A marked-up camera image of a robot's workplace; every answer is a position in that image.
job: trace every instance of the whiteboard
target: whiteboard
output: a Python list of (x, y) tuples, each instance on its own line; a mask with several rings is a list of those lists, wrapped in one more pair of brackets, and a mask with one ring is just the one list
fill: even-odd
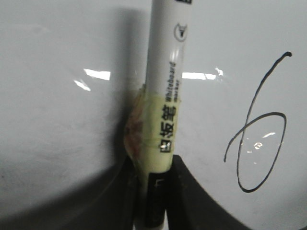
[[(307, 225), (307, 3), (193, 1), (175, 154), (227, 211), (255, 230)], [(0, 8), (0, 218), (77, 189), (124, 159), (124, 120), (144, 83), (149, 0), (4, 0)], [(287, 124), (259, 189), (238, 185), (249, 116)], [(239, 175), (257, 186), (284, 119), (245, 129)]]

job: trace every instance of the whiteboard marker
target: whiteboard marker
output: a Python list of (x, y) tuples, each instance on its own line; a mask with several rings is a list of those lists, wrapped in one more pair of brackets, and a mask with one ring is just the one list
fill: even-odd
[(124, 143), (140, 180), (138, 229), (161, 229), (180, 103), (183, 51), (192, 0), (153, 0), (146, 83), (125, 129)]

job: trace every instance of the white surface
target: white surface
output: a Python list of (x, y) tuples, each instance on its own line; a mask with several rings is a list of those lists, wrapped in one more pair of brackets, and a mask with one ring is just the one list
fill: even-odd
[[(183, 80), (176, 154), (251, 228), (306, 226), (306, 1), (193, 3), (184, 72), (205, 80)], [(1, 2), (1, 218), (78, 187), (115, 163), (117, 124), (144, 82), (150, 6), (149, 0)], [(236, 178), (239, 140), (226, 163), (224, 152), (244, 125), (262, 77), (286, 51), (293, 57), (268, 78), (250, 117), (285, 113), (284, 144), (266, 183), (246, 194)], [(99, 72), (110, 73), (95, 77)], [(248, 128), (244, 186), (257, 185), (267, 173), (281, 124), (269, 117)]]

